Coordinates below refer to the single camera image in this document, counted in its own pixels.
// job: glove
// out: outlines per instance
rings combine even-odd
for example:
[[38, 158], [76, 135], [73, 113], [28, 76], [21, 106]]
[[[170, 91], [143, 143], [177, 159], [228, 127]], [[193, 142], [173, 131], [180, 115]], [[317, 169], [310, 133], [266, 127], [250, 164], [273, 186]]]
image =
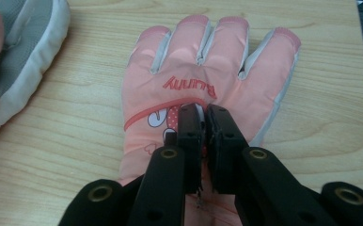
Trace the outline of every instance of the glove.
[[[286, 28], [270, 31], [248, 56], [248, 22], [222, 18], [212, 29], [203, 15], [180, 21], [172, 33], [141, 33], [122, 85], [124, 156], [119, 182], [143, 174], [165, 133], [177, 131], [181, 105], [226, 108], [250, 146], [259, 146], [279, 108], [298, 58], [300, 40]], [[203, 169], [203, 189], [211, 191]], [[201, 208], [187, 196], [186, 225], [239, 225], [232, 196], [203, 194]]]
[[38, 87], [67, 35], [70, 9], [66, 0], [0, 0], [0, 15], [1, 126]]

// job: pink mitten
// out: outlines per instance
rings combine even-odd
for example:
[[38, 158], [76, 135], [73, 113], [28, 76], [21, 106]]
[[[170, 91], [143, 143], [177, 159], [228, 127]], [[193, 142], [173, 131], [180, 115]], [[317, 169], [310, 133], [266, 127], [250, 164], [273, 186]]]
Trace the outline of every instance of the pink mitten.
[[[194, 15], [179, 22], [173, 33], [155, 26], [140, 35], [123, 81], [123, 185], [145, 172], [165, 133], [177, 130], [180, 105], [223, 106], [249, 145], [261, 144], [290, 83], [301, 43], [279, 27], [248, 56], [248, 27], [243, 18], [225, 17], [212, 29], [206, 16]], [[214, 194], [203, 198], [204, 207], [196, 209], [187, 197], [187, 225], [241, 224], [228, 199]]]

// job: wood grain surface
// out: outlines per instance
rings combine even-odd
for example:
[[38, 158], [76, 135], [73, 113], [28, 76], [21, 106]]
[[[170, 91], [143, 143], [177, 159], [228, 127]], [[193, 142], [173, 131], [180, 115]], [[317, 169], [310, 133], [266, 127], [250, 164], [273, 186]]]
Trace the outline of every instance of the wood grain surface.
[[355, 1], [69, 0], [69, 35], [27, 107], [0, 130], [0, 225], [56, 225], [87, 183], [117, 179], [120, 89], [144, 29], [245, 17], [250, 52], [276, 26], [302, 48], [263, 146], [305, 186], [363, 188], [363, 40]]

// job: gray fabric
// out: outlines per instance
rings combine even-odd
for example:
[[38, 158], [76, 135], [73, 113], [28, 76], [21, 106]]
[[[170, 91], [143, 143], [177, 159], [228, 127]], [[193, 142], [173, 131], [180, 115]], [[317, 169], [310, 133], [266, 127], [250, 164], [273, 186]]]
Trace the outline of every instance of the gray fabric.
[[17, 79], [50, 22], [53, 8], [53, 2], [50, 0], [0, 1], [0, 13], [3, 16], [6, 32], [5, 39], [13, 29], [20, 12], [27, 5], [26, 3], [33, 4], [34, 10], [28, 15], [27, 24], [20, 26], [20, 32], [15, 32], [19, 36], [17, 41], [11, 44], [6, 42], [0, 55], [0, 97]]

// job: wooden table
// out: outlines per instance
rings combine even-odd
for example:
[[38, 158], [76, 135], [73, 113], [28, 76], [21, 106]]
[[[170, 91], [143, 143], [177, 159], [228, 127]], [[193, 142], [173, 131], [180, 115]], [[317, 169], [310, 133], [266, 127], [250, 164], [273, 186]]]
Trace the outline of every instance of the wooden table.
[[363, 188], [363, 40], [355, 1], [70, 0], [71, 26], [27, 107], [0, 130], [0, 225], [56, 225], [76, 193], [117, 179], [120, 88], [139, 33], [189, 14], [239, 15], [251, 50], [273, 27], [302, 40], [290, 88], [264, 140], [305, 186]]

